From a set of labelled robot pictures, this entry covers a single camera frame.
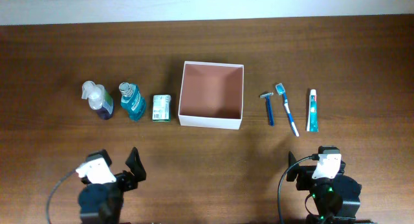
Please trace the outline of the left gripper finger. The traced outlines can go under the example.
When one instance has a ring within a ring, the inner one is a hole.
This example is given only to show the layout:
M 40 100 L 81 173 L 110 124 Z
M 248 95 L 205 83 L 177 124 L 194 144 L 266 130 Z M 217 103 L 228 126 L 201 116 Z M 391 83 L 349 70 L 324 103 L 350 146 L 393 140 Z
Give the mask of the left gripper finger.
M 108 165 L 108 166 L 112 165 L 112 160 L 111 160 L 108 152 L 105 149 L 102 149 L 102 150 L 96 151 L 92 154 L 89 154 L 86 157 L 86 161 L 89 162 L 89 161 L 93 161 L 93 160 L 98 159 L 98 158 L 103 158 L 106 165 Z
M 129 157 L 127 158 L 125 164 L 129 167 L 130 172 L 134 175 L 134 180 L 136 182 L 141 182 L 146 180 L 146 171 L 140 160 L 138 149 L 133 147 Z

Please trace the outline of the clear purple soap pump bottle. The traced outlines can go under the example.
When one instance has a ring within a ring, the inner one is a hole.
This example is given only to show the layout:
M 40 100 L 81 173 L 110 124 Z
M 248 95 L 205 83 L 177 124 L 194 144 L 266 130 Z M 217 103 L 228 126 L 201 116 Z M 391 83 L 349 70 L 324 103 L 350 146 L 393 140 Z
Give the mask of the clear purple soap pump bottle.
M 82 85 L 82 99 L 88 100 L 89 107 L 103 120 L 114 114 L 114 100 L 101 84 L 86 81 Z

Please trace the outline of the blue mouthwash bottle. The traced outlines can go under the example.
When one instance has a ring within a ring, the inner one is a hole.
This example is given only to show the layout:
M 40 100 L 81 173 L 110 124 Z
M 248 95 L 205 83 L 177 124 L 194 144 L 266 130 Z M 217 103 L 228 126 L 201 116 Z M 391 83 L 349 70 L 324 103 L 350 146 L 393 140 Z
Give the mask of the blue mouthwash bottle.
M 121 93 L 121 106 L 125 109 L 131 120 L 138 122 L 146 111 L 146 100 L 141 95 L 137 84 L 122 82 L 119 85 Z

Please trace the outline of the green white small box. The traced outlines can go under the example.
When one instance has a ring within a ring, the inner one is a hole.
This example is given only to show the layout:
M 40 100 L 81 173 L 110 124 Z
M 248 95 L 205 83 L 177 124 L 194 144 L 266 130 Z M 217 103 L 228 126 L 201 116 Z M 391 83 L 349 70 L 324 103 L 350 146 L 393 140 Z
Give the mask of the green white small box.
M 153 97 L 153 122 L 169 122 L 171 120 L 170 102 L 170 95 L 155 95 Z

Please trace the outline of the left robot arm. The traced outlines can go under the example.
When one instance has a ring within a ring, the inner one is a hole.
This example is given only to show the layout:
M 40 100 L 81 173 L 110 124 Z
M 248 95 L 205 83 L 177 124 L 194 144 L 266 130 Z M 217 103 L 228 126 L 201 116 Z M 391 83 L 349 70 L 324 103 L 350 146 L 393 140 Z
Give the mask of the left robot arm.
M 106 150 L 96 151 L 86 157 L 77 169 L 85 188 L 78 196 L 82 223 L 115 224 L 120 222 L 124 193 L 138 188 L 146 180 L 146 171 L 138 149 L 132 148 L 125 161 L 128 171 L 114 174 L 112 160 Z

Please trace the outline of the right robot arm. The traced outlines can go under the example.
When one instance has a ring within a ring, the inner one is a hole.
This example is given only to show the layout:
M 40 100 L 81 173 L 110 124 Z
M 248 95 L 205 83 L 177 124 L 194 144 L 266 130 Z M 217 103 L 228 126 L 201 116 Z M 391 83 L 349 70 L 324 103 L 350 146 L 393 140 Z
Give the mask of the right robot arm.
M 287 181 L 296 182 L 296 189 L 308 191 L 317 214 L 308 212 L 306 223 L 354 223 L 360 208 L 362 185 L 344 175 L 345 163 L 340 150 L 334 146 L 320 146 L 318 153 L 308 157 L 315 166 L 301 166 L 305 159 L 297 160 L 288 154 Z

